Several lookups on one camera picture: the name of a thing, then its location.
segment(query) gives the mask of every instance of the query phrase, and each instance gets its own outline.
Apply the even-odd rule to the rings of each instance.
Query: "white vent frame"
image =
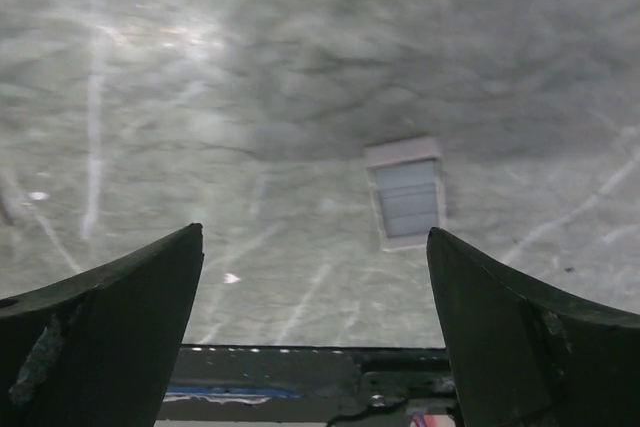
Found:
[[[444,183],[442,181],[442,150],[438,141],[433,137],[418,137],[413,139],[376,145],[365,149],[367,162],[367,177],[371,191],[371,200],[375,212],[380,244],[383,251],[414,249],[427,244],[428,232],[424,235],[410,235],[389,237],[382,216],[382,207],[378,195],[378,187],[374,171],[381,167],[406,164],[409,162],[431,161],[435,169],[435,194],[438,215],[438,227],[446,228],[446,203]]]

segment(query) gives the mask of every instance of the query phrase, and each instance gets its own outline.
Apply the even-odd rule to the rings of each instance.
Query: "white mark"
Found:
[[[46,192],[29,192],[28,195],[31,200],[47,200],[49,198],[49,194]]]
[[[90,0],[91,17],[94,26],[101,25],[104,15],[104,0]],[[87,86],[87,138],[89,154],[87,155],[87,206],[82,219],[80,235],[89,240],[93,228],[98,221],[100,211],[100,193],[102,188],[102,93],[106,73],[107,42],[100,29],[93,29],[91,34],[91,72]]]
[[[235,284],[236,282],[240,282],[240,277],[233,275],[230,272],[224,274],[224,283],[225,284]]]
[[[214,327],[211,328],[211,330],[207,333],[207,335],[205,335],[199,342],[197,342],[198,344],[208,344],[210,343],[214,337],[216,336],[216,334],[218,333],[218,331],[223,327],[227,325],[226,322],[222,322],[218,325],[215,325]]]
[[[188,394],[168,394],[164,397],[164,402],[179,402],[181,400],[202,399],[214,404],[240,403],[247,405],[259,405],[269,401],[269,397],[230,397],[225,395],[188,395]]]
[[[293,314],[291,315],[291,317],[289,317],[289,320],[284,325],[282,331],[280,332],[280,335],[278,336],[278,339],[276,340],[276,344],[282,344],[284,342],[284,339],[287,338],[287,335],[289,335],[289,332],[291,332],[291,330],[296,325],[298,325],[298,323],[306,313],[307,306],[315,295],[316,290],[318,290],[318,287],[320,287],[324,279],[332,270],[333,265],[329,263],[325,263],[322,265],[322,267],[320,267],[314,278],[311,280],[311,287],[309,287],[307,292],[304,294],[300,303],[293,310]]]
[[[575,208],[568,214],[563,215],[562,217],[539,225],[531,232],[529,232],[521,242],[515,245],[502,257],[501,262],[503,264],[512,263],[522,254],[522,251],[525,249],[525,247],[528,247],[530,244],[540,239],[549,231],[555,229],[556,227],[568,224],[589,209],[592,209],[593,207],[598,205],[604,195],[610,194],[621,182],[623,182],[627,177],[629,177],[629,175],[631,175],[631,173],[638,167],[639,162],[640,150],[638,150],[626,164],[624,164],[611,177],[609,177],[609,179],[594,194],[590,195],[577,208]]]
[[[614,230],[613,232],[609,232],[607,235],[602,236],[602,241],[609,245],[618,240],[620,237],[625,235],[629,235],[638,230],[640,226],[638,225],[627,225],[625,227],[620,227],[619,229]]]
[[[38,212],[33,204],[25,202],[23,205],[25,205],[31,211],[33,217],[36,219],[36,222],[40,224],[40,227],[42,227],[44,233],[47,234],[47,237],[49,237],[49,240],[51,241],[53,246],[58,250],[58,252],[60,252],[62,257],[64,257],[64,260],[67,261],[67,264],[69,264],[71,270],[73,270],[73,272],[76,274],[81,273],[83,271],[82,267],[80,267],[80,265],[75,261],[75,259],[71,256],[67,249],[64,248],[62,242],[60,242],[60,239],[56,234],[56,231],[53,229],[47,218],[44,215],[40,214],[40,212]]]

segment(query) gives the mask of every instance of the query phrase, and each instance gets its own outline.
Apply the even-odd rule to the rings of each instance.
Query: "vent grille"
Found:
[[[383,249],[424,246],[444,214],[437,144],[411,139],[372,147],[367,157]]]

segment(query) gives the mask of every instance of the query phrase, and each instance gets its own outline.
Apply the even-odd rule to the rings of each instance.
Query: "wire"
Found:
[[[333,419],[327,422],[326,427],[336,427],[339,424],[350,424],[353,422],[359,422],[361,420],[370,419],[371,417],[381,417],[386,415],[392,415],[398,412],[408,403],[409,403],[409,399],[403,399],[400,402],[396,402],[395,404],[384,406],[384,407],[374,407],[370,405],[359,414],[336,415]]]

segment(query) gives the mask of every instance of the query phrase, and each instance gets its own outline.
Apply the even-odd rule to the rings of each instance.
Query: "scratch mark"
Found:
[[[254,217],[256,217],[260,213],[260,205],[262,204],[262,198],[267,188],[268,181],[268,172],[261,173],[256,179],[256,185],[254,186],[253,192],[251,193],[251,204],[249,206],[249,213]]]
[[[361,304],[360,302],[356,301],[353,304],[353,308],[351,309],[351,315],[349,315],[349,318],[347,318],[347,321],[344,323],[342,329],[340,329],[340,333],[337,335],[337,337],[335,338],[335,340],[331,345],[334,345],[334,346],[340,345],[340,342],[342,341],[344,334],[348,333],[349,329],[351,329],[351,327],[355,325],[355,323],[358,321],[358,318],[360,317],[361,312],[362,312]]]
[[[618,125],[611,119],[611,117],[606,115],[604,112],[601,112],[599,110],[587,109],[587,113],[591,115],[591,117],[599,120],[602,125],[607,128],[607,130],[615,133],[616,135],[620,135],[621,132]]]
[[[454,9],[451,0],[439,0],[440,2],[440,48],[442,49],[442,63],[445,67],[451,60],[452,43],[451,26],[453,25]]]
[[[236,260],[240,259],[241,257],[244,257],[249,252],[251,252],[251,251],[261,247],[262,245],[264,245],[264,243],[267,240],[269,240],[271,237],[273,237],[275,234],[277,234],[280,230],[282,230],[283,226],[284,226],[284,224],[282,222],[276,222],[275,224],[271,224],[268,228],[266,228],[264,231],[262,231],[258,236],[254,237],[249,242],[244,244],[242,249],[238,249],[236,252],[234,252],[231,255],[225,255],[223,257],[219,257],[217,259],[213,259],[211,262],[209,262],[205,266],[204,272],[207,272],[207,271],[211,270],[213,267],[215,267],[217,265],[220,265],[220,264],[229,265],[229,264],[231,264],[231,262],[235,262]]]
[[[6,225],[14,226],[15,222],[13,220],[13,216],[11,212],[9,212],[9,208],[7,207],[7,202],[4,197],[4,192],[0,189],[0,220],[4,222]]]
[[[138,130],[149,125],[153,120],[157,118],[158,115],[167,112],[168,110],[175,109],[176,107],[185,105],[193,97],[196,97],[203,92],[206,92],[204,82],[197,80],[189,83],[187,87],[182,92],[180,92],[180,94],[177,95],[172,102],[163,104],[161,107],[158,107],[159,110],[154,109],[151,114],[138,117],[127,126],[125,126],[120,132],[120,137],[123,139],[129,139],[133,137],[133,135]]]
[[[53,315],[27,355],[16,383],[9,389],[9,397],[14,405],[23,407],[33,400],[37,388],[47,380],[58,360],[64,342],[62,324]]]
[[[515,172],[513,172],[512,170],[508,171],[507,173],[509,174],[509,176],[510,176],[512,179],[514,179],[514,180],[516,180],[516,181],[520,182],[522,185],[527,185],[527,181],[526,181],[526,179],[523,179],[521,175],[516,174],[516,173],[515,173]]]
[[[567,329],[564,327],[562,320],[558,317],[554,312],[545,312],[542,316],[542,321],[544,322],[545,327],[549,331],[551,335],[554,337],[562,337],[564,340],[564,347],[571,352],[572,346],[569,341],[569,333]]]
[[[31,211],[34,219],[36,219],[36,222],[40,224],[40,227],[42,227],[42,230],[44,231],[44,233],[47,234],[47,237],[49,237],[49,240],[51,241],[53,246],[58,250],[58,252],[60,252],[60,255],[64,257],[64,260],[67,261],[67,264],[69,264],[69,267],[71,267],[71,270],[73,270],[73,272],[76,274],[83,272],[82,267],[80,267],[80,265],[75,261],[75,259],[67,251],[67,249],[64,248],[64,246],[62,245],[62,242],[60,242],[60,239],[58,238],[58,234],[56,234],[56,231],[51,226],[51,223],[49,222],[49,220],[40,212],[38,212],[37,208],[33,204],[25,202],[25,206]]]
[[[502,256],[501,262],[503,264],[512,263],[522,254],[522,251],[526,247],[539,240],[542,236],[555,229],[556,227],[560,227],[562,225],[568,224],[569,222],[572,222],[583,213],[598,205],[604,195],[610,194],[618,185],[620,185],[620,183],[622,183],[627,177],[629,177],[629,175],[631,175],[631,173],[633,173],[633,171],[638,167],[638,163],[640,163],[640,150],[636,151],[636,153],[627,163],[625,163],[611,177],[609,177],[609,179],[595,193],[590,195],[577,208],[575,208],[568,214],[563,215],[562,217],[539,225],[531,232],[529,232],[521,242],[519,242],[505,255]]]
[[[39,209],[34,204],[26,200],[27,196],[24,194],[24,189],[22,189],[22,186],[18,183],[18,180],[13,175],[9,175],[8,172],[3,173],[5,174],[4,176],[7,179],[7,182],[10,183],[11,187],[20,195],[20,198],[22,199],[21,205],[23,207],[26,207],[29,212],[31,212],[31,215],[33,215],[33,218],[36,220],[36,222],[38,222],[38,225],[40,225],[53,246],[67,261],[67,264],[69,265],[69,267],[71,267],[71,270],[73,270],[73,272],[76,274],[83,272],[82,267],[80,267],[73,256],[67,251],[67,249],[64,248],[62,242],[60,242],[60,239],[58,238],[55,229],[51,226],[49,220],[40,213]]]
[[[91,17],[94,26],[101,25],[100,16],[105,12],[105,0],[90,0]],[[82,220],[80,235],[89,240],[100,214],[100,193],[102,189],[102,97],[106,74],[107,42],[99,29],[91,34],[91,72],[87,86],[87,155],[88,192],[87,207]]]
[[[332,270],[332,264],[324,263],[322,267],[320,267],[316,275],[313,277],[313,279],[311,279],[311,287],[309,287],[307,292],[302,297],[300,303],[293,310],[293,314],[291,315],[291,317],[289,317],[289,320],[287,320],[282,331],[280,332],[280,335],[278,336],[278,339],[276,340],[276,345],[282,345],[284,340],[287,338],[287,335],[289,335],[289,332],[291,332],[291,330],[298,325],[298,323],[306,313],[307,306],[318,290],[318,287],[322,285],[322,282],[327,277],[327,275],[331,273]]]
[[[260,233],[260,235],[253,238],[251,241],[247,242],[242,249],[236,251],[233,254],[225,254],[221,258],[212,260],[203,269],[203,272],[208,272],[214,267],[217,267],[218,265],[223,265],[225,267],[229,266],[232,262],[235,262],[236,260],[240,259],[244,255],[247,255],[251,251],[260,248],[269,238],[271,238],[273,235],[279,232],[283,226],[284,224],[282,222],[277,222],[275,224],[270,225],[267,229],[265,229],[262,233]],[[227,285],[228,284],[225,284],[223,279],[223,282],[218,284],[216,288],[213,290],[213,293],[211,294],[211,297],[209,300],[209,304],[207,305],[208,316],[212,316],[213,314],[215,314],[216,310],[218,310],[218,306],[220,305],[220,302],[222,302],[222,299],[224,298],[224,295],[227,292],[227,289],[228,289]],[[218,331],[226,324],[227,322],[225,321],[213,327],[209,331],[209,333],[198,343],[199,344],[210,343],[214,339],[214,337],[217,335]]]
[[[197,342],[200,345],[206,345],[211,343],[211,341],[215,338],[215,336],[217,335],[218,331],[224,327],[225,325],[227,325],[227,321],[225,322],[221,322],[217,325],[214,325],[213,328],[207,333],[207,335],[205,335],[200,342]]]

